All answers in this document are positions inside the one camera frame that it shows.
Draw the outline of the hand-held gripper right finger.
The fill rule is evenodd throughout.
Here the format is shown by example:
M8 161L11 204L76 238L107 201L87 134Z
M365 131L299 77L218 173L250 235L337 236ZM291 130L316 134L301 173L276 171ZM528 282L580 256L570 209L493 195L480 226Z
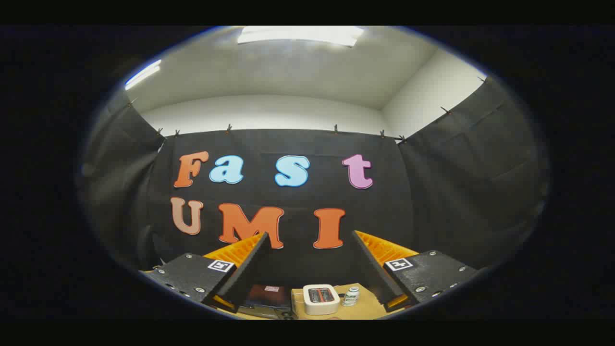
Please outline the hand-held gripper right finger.
M439 250L416 252L355 230L361 285L386 312L413 307L472 280L479 270Z

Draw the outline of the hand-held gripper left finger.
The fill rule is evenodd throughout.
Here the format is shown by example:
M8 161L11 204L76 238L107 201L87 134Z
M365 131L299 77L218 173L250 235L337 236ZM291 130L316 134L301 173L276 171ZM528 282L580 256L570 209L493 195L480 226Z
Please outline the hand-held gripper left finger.
M143 276L198 304L237 313L252 289L257 262L270 250L267 233L255 234L207 255L184 253Z

